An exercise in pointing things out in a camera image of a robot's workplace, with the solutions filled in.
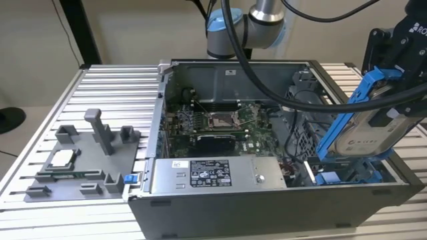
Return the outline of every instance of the beige wall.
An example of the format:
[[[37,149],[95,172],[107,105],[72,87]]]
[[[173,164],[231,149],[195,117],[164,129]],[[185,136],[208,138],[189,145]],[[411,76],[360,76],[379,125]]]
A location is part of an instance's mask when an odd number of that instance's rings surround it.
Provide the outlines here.
[[[301,0],[299,9],[316,17],[347,13],[367,0]],[[300,17],[285,45],[288,59],[316,59],[323,63],[352,62],[362,66],[368,34],[374,28],[392,28],[404,18],[407,0],[382,0],[350,18],[317,23]]]
[[[244,12],[253,2],[231,0],[232,6]],[[301,0],[300,9],[320,17],[336,16],[363,2]],[[284,56],[321,62],[360,62],[371,28],[391,27],[402,19],[404,2],[382,0],[371,9],[334,24],[295,18]],[[189,1],[83,0],[83,3],[105,64],[156,64],[161,58],[205,58],[204,21]],[[273,57],[272,50],[253,51],[256,59]],[[76,71],[77,63],[51,0],[1,1],[0,107],[52,105]]]

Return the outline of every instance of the wire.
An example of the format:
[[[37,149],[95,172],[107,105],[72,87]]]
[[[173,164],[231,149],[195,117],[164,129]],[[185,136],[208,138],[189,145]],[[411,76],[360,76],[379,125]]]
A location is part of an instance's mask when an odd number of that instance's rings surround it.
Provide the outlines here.
[[[323,122],[323,121],[311,121],[311,120],[305,120],[305,123],[311,123],[311,124],[319,124],[319,125],[328,125],[331,126],[332,124],[328,122]]]
[[[205,9],[203,8],[203,5],[201,5],[201,3],[200,3],[200,0],[188,0],[188,1],[191,1],[191,2],[195,4],[195,6],[197,7],[199,12],[200,12],[204,20],[207,20],[207,12],[205,12]]]
[[[15,155],[15,154],[12,154],[12,153],[9,153],[9,152],[7,152],[7,151],[1,151],[1,150],[0,150],[0,153],[7,154],[7,155],[11,155],[12,157],[16,157],[16,158],[19,157],[17,155]]]
[[[291,128],[288,130],[288,136],[287,136],[287,139],[285,139],[285,142],[284,142],[284,153],[285,155],[291,158],[291,160],[293,162],[297,162],[300,164],[304,164],[304,162],[301,160],[299,160],[295,155],[292,155],[288,151],[288,145],[289,145],[289,141],[291,141],[291,137],[295,133],[295,127],[296,127],[296,121],[297,121],[297,118],[299,118],[299,111],[293,111],[293,118],[292,118],[292,125],[291,125]]]
[[[360,5],[358,8],[355,8],[354,10],[351,10],[350,12],[347,12],[346,14],[336,16],[336,17],[331,17],[331,18],[320,18],[320,17],[315,17],[311,16],[303,12],[300,12],[299,10],[296,10],[292,5],[288,3],[287,0],[281,0],[281,3],[284,4],[285,8],[295,13],[297,16],[300,16],[301,18],[311,20],[313,22],[317,23],[334,23],[338,22],[348,17],[351,17],[352,15],[355,15],[358,12],[360,12],[363,9],[366,9],[368,6],[371,6],[372,4],[378,3],[380,0],[370,0],[367,3],[364,3],[363,5]]]
[[[60,16],[60,13],[59,13],[59,9],[57,9],[56,4],[55,4],[55,0],[51,0],[51,2],[53,4],[53,8],[55,8],[56,16],[57,16],[57,19],[59,19],[59,22],[60,22],[60,25],[61,25],[61,29],[64,30],[64,32],[67,34],[68,45],[69,45],[69,48],[71,48],[71,52],[72,52],[75,61],[77,62],[77,67],[80,67],[80,61],[79,61],[79,58],[77,58],[77,55],[76,55],[76,52],[75,52],[75,49],[73,49],[72,40],[71,40],[68,31],[67,31],[64,23],[63,23],[63,19],[61,19],[61,16]]]
[[[411,100],[419,99],[426,95],[427,83],[423,83],[422,85],[411,88],[410,90],[402,91],[399,94],[394,94],[391,96],[386,96],[383,98],[370,100],[366,102],[358,102],[358,103],[350,103],[350,104],[323,105],[323,104],[311,104],[311,103],[297,102],[297,101],[285,99],[265,87],[257,75],[255,74],[237,40],[237,34],[236,34],[236,29],[235,29],[233,20],[232,20],[229,0],[220,0],[220,1],[221,1],[221,12],[224,16],[224,23],[225,23],[225,29],[229,37],[229,42],[231,42],[232,49],[235,51],[235,56],[239,60],[241,69],[247,75],[247,78],[251,80],[251,82],[253,83],[259,91],[284,107],[299,110],[299,111],[330,113],[330,114],[356,113],[356,112],[364,112],[364,111],[392,107]]]
[[[212,9],[216,4],[217,0],[209,0],[207,4],[207,14],[205,14],[205,20],[204,20],[204,33],[205,36],[208,36],[208,24],[209,24],[209,19],[211,19],[211,14],[212,14]]]

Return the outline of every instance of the power supply label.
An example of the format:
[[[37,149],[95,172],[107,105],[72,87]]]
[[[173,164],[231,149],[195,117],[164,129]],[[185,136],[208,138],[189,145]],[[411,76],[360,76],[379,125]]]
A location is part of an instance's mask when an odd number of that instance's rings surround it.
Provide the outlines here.
[[[189,161],[189,185],[199,187],[229,187],[232,174],[228,160]]]

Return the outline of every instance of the blue latch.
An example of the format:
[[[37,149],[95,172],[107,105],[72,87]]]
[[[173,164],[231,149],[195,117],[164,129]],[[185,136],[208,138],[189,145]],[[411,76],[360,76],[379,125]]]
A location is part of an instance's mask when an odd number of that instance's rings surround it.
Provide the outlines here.
[[[128,174],[124,176],[124,184],[137,184],[139,176],[133,174]]]

